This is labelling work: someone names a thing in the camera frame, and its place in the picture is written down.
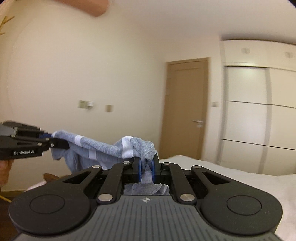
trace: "wooden floor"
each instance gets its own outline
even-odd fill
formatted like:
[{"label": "wooden floor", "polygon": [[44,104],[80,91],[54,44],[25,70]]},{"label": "wooden floor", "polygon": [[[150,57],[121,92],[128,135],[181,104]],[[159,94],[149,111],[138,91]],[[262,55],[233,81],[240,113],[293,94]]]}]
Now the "wooden floor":
[{"label": "wooden floor", "polygon": [[8,205],[8,202],[0,199],[0,241],[10,241],[17,235],[8,215]]}]

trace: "white bedding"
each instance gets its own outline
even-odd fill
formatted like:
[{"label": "white bedding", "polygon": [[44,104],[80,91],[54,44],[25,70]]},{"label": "white bedding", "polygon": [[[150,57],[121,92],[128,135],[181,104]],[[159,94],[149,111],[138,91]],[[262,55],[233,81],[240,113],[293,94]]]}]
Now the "white bedding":
[{"label": "white bedding", "polygon": [[234,180],[258,188],[275,196],[283,207],[283,217],[276,230],[283,241],[296,241],[296,174],[269,176],[225,168],[207,161],[195,160],[186,156],[174,156],[160,162],[176,163],[182,169],[190,170],[200,165]]}]

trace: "ceiling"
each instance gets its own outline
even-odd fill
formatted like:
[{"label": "ceiling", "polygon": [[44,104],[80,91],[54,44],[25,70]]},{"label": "ceiling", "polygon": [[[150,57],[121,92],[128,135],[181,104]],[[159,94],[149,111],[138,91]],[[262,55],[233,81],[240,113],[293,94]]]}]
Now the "ceiling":
[{"label": "ceiling", "polygon": [[288,0],[114,0],[162,39],[218,34],[296,44],[296,8]]}]

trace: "human hand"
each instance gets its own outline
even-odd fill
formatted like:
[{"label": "human hand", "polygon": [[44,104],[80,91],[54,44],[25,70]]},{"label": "human hand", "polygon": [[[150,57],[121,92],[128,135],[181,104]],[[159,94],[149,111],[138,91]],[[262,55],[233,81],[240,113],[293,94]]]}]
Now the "human hand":
[{"label": "human hand", "polygon": [[9,171],[14,160],[0,161],[0,186],[3,186],[8,181]]}]

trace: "yellow wire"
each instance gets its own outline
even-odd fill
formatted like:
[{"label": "yellow wire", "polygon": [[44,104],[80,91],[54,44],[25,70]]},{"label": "yellow wire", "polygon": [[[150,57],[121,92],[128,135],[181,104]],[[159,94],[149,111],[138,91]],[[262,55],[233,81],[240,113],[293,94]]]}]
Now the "yellow wire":
[{"label": "yellow wire", "polygon": [[0,195],[0,199],[3,199],[4,201],[7,201],[7,202],[9,202],[9,203],[11,202],[11,200],[9,200],[9,199],[7,199],[6,197],[3,197],[3,196],[1,196],[1,195]]}]

